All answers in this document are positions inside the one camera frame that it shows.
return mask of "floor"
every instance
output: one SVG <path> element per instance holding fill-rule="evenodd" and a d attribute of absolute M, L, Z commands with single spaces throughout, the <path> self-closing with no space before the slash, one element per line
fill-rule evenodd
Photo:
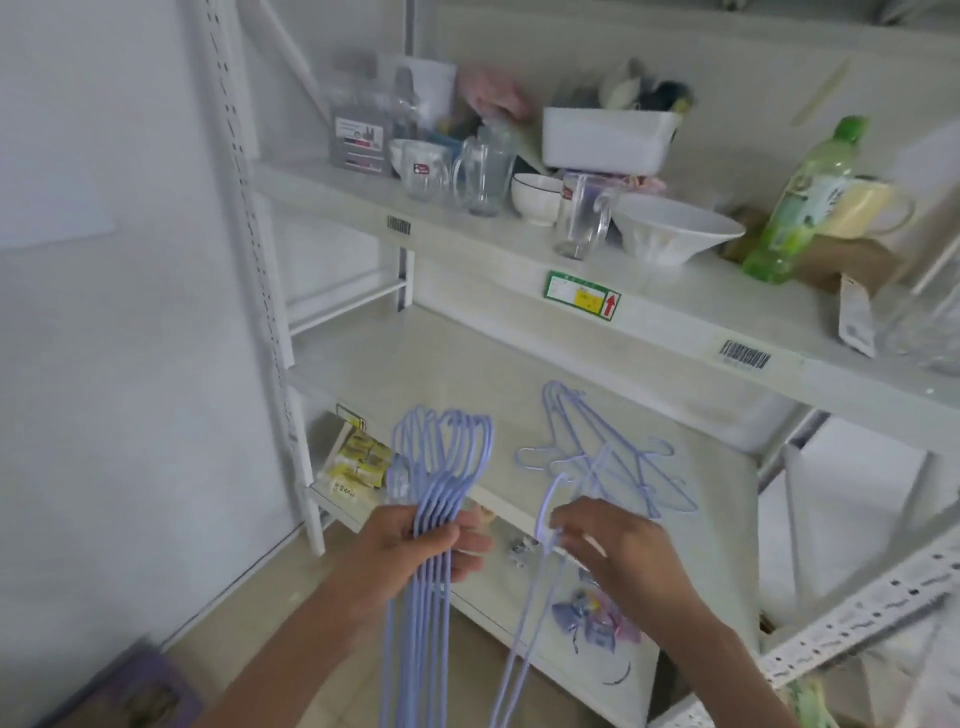
<path fill-rule="evenodd" d="M 353 534 L 326 531 L 317 558 L 302 533 L 170 649 L 169 656 L 209 702 L 229 684 L 274 630 L 330 572 Z M 507 648 L 466 617 L 450 623 L 447 723 L 485 728 Z M 324 684 L 300 728 L 373 728 L 380 700 L 380 643 L 361 645 Z M 513 728 L 605 728 L 605 720 L 530 670 Z"/>

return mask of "barcode sticker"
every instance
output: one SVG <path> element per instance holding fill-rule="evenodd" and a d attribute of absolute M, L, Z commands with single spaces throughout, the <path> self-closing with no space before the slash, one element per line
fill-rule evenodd
<path fill-rule="evenodd" d="M 330 483 L 330 494 L 332 496 L 341 497 L 344 500 L 348 500 L 351 503 L 355 503 L 357 501 L 356 491 L 350 488 L 342 480 L 334 480 L 333 482 Z"/>
<path fill-rule="evenodd" d="M 769 362 L 771 354 L 760 349 L 741 344 L 739 341 L 727 339 L 717 356 L 725 364 L 743 369 L 744 371 L 761 371 Z"/>
<path fill-rule="evenodd" d="M 413 226 L 410 225 L 408 220 L 404 220 L 400 217 L 394 217 L 393 215 L 387 215 L 387 230 L 399 232 L 401 235 L 409 235 L 412 227 Z"/>

